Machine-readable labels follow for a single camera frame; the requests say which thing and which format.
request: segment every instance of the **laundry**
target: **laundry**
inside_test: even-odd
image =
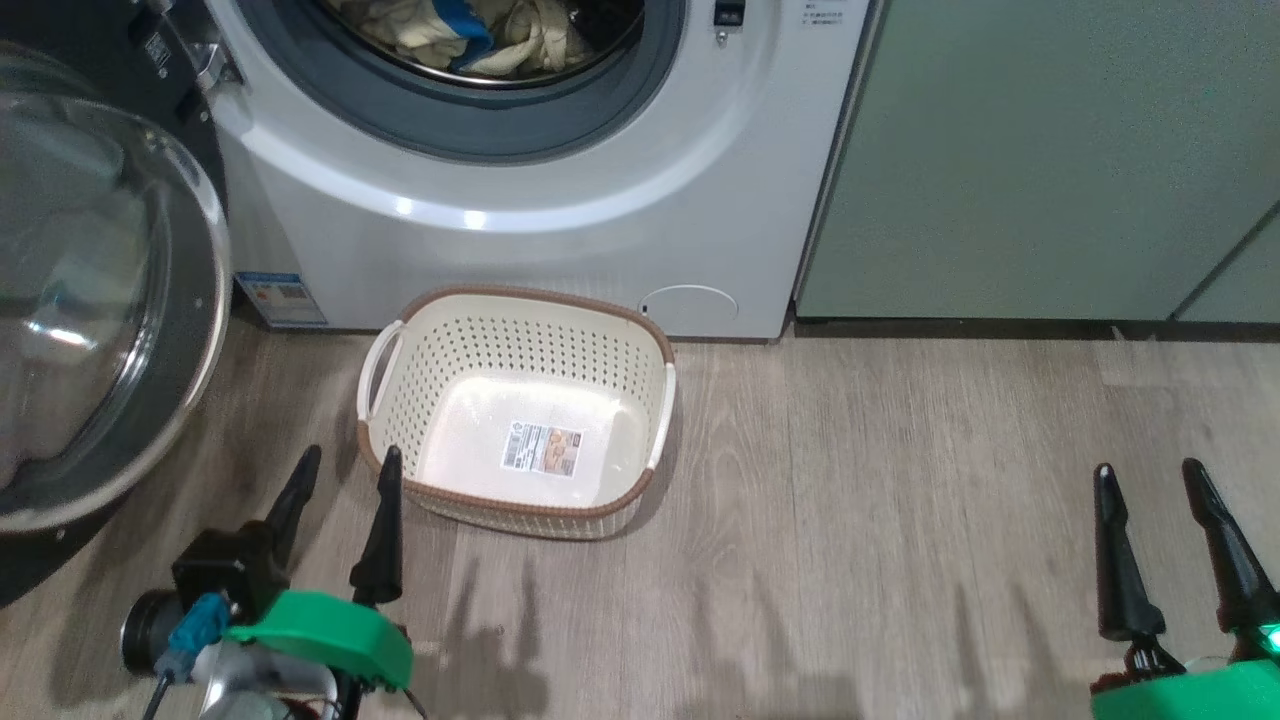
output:
[[[435,69],[557,73],[591,55],[561,0],[328,0],[369,38]]]

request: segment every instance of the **basket handle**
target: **basket handle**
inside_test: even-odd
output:
[[[402,341],[399,341],[401,329],[404,327],[402,320],[396,320],[394,323],[383,328],[383,332],[378,333],[374,340],[372,347],[365,355],[365,364],[360,368],[360,384],[356,386],[356,419],[361,423],[367,423],[369,416],[378,411],[378,407],[383,404],[383,391],[387,388],[387,377],[390,374],[392,368],[396,365],[396,356],[399,355]],[[378,361],[383,359],[387,354],[387,346],[392,341],[396,342],[394,350],[392,350],[392,359],[387,363],[383,369],[383,377],[379,378],[378,388],[369,387],[374,380],[374,370],[378,368]],[[369,398],[374,398],[372,406],[370,406]]]

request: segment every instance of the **basket bottom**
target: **basket bottom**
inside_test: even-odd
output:
[[[413,482],[525,505],[605,505],[644,470],[648,428],[644,409],[609,388],[472,370],[442,391]]]

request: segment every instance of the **brown basket rim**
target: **brown basket rim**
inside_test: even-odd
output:
[[[451,297],[454,295],[489,295],[497,297],[515,297],[518,300],[540,300],[544,302],[554,302],[559,305],[571,305],[575,307],[582,307],[584,310],[593,310],[596,313],[605,313],[636,323],[644,328],[658,343],[658,348],[662,352],[662,360],[667,365],[675,365],[676,352],[671,346],[671,341],[663,334],[662,329],[654,324],[653,320],[645,318],[635,310],[622,307],[621,305],[613,305],[612,302],[604,302],[600,300],[591,300],[588,297],[579,297],[576,295],[567,295],[563,292],[552,292],[544,290],[527,290],[518,287],[504,287],[504,286],[486,286],[486,284],[460,284],[452,286],[425,295],[419,296],[412,302],[410,302],[399,315],[402,323],[408,323],[413,315],[416,315],[422,307],[442,300],[444,297]],[[369,437],[369,423],[365,420],[356,421],[356,442],[360,445],[360,454],[365,457],[365,462],[374,469],[374,478],[383,470],[383,464],[374,454],[374,443]],[[631,505],[644,493],[653,480],[653,468],[645,468],[636,478],[635,484],[622,495],[622,497],[609,502],[607,505],[596,505],[594,507],[557,507],[547,505],[525,505],[521,502],[504,502],[500,500],[489,500],[485,497],[476,497],[474,495],[465,495],[460,492],[440,489],[431,486],[425,486],[421,483],[415,483],[410,480],[403,480],[402,486],[404,491],[410,495],[419,495],[424,497],[430,497],[443,502],[452,502],[457,505],[463,505],[467,507],[475,507],[480,510],[493,510],[498,512],[521,514],[521,515],[535,515],[539,518],[557,518],[557,519],[571,519],[571,520],[599,520],[608,518],[614,512]]]

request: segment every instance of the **sticker inside basket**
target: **sticker inside basket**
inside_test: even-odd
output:
[[[577,448],[581,445],[582,433],[575,430],[512,423],[511,430],[507,432],[502,466],[572,478],[573,468],[577,465]]]

